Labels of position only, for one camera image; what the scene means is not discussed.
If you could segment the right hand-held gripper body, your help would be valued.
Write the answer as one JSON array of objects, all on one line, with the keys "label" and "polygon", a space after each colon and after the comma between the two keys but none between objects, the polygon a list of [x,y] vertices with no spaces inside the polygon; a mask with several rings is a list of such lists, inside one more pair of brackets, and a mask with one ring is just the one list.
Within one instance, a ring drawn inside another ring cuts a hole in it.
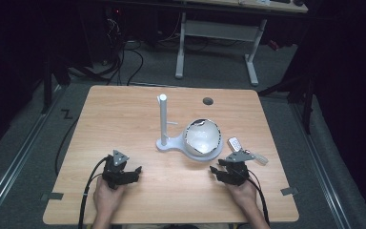
[{"label": "right hand-held gripper body", "polygon": [[228,174],[233,178],[234,185],[240,186],[250,178],[246,161],[254,157],[246,151],[232,152],[225,159],[225,167]]}]

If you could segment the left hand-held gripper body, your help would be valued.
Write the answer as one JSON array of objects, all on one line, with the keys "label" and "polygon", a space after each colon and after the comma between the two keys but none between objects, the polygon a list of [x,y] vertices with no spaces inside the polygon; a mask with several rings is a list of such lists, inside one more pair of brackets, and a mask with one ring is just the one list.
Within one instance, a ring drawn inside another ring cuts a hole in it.
[{"label": "left hand-held gripper body", "polygon": [[120,185],[129,183],[128,175],[124,172],[128,160],[128,156],[117,150],[107,156],[102,178],[111,189],[116,190]]}]

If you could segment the person's right hand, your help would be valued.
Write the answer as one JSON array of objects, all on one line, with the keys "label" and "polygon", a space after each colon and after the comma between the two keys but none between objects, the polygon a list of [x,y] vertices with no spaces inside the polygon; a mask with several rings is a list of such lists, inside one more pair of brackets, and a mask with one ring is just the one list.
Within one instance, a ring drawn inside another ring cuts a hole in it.
[{"label": "person's right hand", "polygon": [[234,202],[243,212],[251,213],[257,210],[256,189],[249,181],[245,181],[239,186],[227,184],[227,188],[234,198]]}]

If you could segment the person's left hand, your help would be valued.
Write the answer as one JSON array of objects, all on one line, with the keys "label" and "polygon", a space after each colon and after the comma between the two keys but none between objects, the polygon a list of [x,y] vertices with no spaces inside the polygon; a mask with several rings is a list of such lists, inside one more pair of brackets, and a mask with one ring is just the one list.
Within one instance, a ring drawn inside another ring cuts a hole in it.
[{"label": "person's left hand", "polygon": [[112,215],[121,204],[125,190],[126,185],[112,189],[102,177],[99,177],[93,194],[97,214],[100,216]]}]

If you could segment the small white key fob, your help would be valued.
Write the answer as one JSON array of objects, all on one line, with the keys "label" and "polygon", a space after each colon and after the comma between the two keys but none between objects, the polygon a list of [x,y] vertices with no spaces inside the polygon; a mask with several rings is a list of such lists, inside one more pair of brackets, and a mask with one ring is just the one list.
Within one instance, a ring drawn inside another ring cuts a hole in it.
[{"label": "small white key fob", "polygon": [[235,136],[229,138],[228,143],[233,152],[240,152],[242,150],[242,146],[239,140]]}]

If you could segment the white round bowl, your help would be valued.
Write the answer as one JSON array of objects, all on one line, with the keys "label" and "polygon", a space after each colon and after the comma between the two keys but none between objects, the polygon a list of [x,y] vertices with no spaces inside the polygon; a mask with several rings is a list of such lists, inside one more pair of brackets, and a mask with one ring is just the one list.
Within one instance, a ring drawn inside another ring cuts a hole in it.
[{"label": "white round bowl", "polygon": [[215,158],[222,152],[222,134],[210,119],[197,119],[183,132],[185,149],[191,156]]}]

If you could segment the grey tape piece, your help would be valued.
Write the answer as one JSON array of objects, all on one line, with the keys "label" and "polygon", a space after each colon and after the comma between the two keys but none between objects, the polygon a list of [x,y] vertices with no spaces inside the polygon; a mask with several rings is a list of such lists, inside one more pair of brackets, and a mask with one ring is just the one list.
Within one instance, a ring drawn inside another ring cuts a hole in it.
[{"label": "grey tape piece", "polygon": [[45,193],[41,196],[41,200],[42,201],[48,201],[50,199],[54,199],[54,200],[61,200],[63,198],[64,194],[63,193]]},{"label": "grey tape piece", "polygon": [[283,196],[288,196],[288,195],[297,195],[299,193],[298,189],[296,187],[288,187],[288,188],[284,188],[280,190],[281,194]]}]

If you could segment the white stand with pole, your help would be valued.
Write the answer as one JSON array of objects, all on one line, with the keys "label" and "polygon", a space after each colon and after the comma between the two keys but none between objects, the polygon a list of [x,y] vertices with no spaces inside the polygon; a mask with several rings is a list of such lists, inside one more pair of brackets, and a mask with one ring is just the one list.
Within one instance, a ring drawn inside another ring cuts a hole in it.
[{"label": "white stand with pole", "polygon": [[183,140],[183,132],[186,130],[186,128],[183,129],[183,131],[176,137],[169,137],[167,134],[168,124],[169,121],[167,120],[167,101],[168,97],[165,94],[160,94],[157,97],[157,101],[160,108],[160,138],[156,140],[156,147],[159,152],[169,152],[169,151],[178,151],[187,156],[188,158],[205,162],[205,161],[211,161],[214,158],[199,158],[196,156],[191,156],[189,152],[185,149],[185,143]]}]

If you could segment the black metal stand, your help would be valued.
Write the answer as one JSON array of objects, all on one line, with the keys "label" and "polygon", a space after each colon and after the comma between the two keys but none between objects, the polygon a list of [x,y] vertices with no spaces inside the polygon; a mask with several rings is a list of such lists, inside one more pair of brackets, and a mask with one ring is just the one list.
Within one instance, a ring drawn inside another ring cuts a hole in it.
[{"label": "black metal stand", "polygon": [[42,113],[46,114],[52,103],[52,79],[55,78],[60,86],[69,86],[71,78],[68,74],[68,68],[63,60],[54,54],[48,54],[44,62],[43,73],[43,110]]},{"label": "black metal stand", "polygon": [[309,135],[310,120],[313,111],[313,95],[315,88],[315,78],[299,76],[284,80],[272,87],[265,89],[257,94],[259,96],[266,96],[273,92],[288,92],[287,101],[289,103],[303,103],[303,110],[301,113],[301,123],[304,131]]}]

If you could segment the white-legged wooden desk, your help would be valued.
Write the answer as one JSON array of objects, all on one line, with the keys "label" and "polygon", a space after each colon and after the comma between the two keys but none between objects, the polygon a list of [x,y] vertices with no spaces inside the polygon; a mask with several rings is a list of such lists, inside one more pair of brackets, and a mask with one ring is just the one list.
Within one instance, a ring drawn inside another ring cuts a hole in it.
[{"label": "white-legged wooden desk", "polygon": [[[259,12],[307,13],[303,0],[173,0],[182,7],[229,7],[234,10],[256,10]],[[212,19],[188,19],[186,13],[180,14],[179,50],[176,58],[175,77],[184,76],[185,40],[188,36],[216,38],[223,40],[251,42],[250,52],[244,55],[248,76],[253,86],[258,85],[254,69],[254,57],[267,24],[262,16],[258,25],[247,26],[244,23],[223,23]]]}]

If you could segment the metal floor rail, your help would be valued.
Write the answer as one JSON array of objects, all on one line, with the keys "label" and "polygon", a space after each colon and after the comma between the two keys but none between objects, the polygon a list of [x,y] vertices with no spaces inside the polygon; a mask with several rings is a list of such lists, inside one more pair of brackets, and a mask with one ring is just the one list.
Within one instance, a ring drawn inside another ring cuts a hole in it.
[{"label": "metal floor rail", "polygon": [[62,107],[67,89],[54,88],[53,102],[46,114],[43,90],[10,123],[0,140],[0,229],[40,229],[71,122]]},{"label": "metal floor rail", "polygon": [[328,176],[324,164],[322,163],[322,160],[319,157],[318,150],[313,142],[313,139],[311,135],[307,133],[307,131],[303,126],[302,114],[299,106],[290,104],[289,107],[292,111],[293,116],[296,119],[297,127],[302,133],[304,141],[306,142],[308,152],[313,163],[315,175],[322,189],[326,202],[328,203],[328,206],[331,210],[332,216],[334,217],[337,228],[352,229],[350,221],[348,220],[345,211],[343,209],[343,206],[340,202],[337,191],[335,190],[335,187]]}]

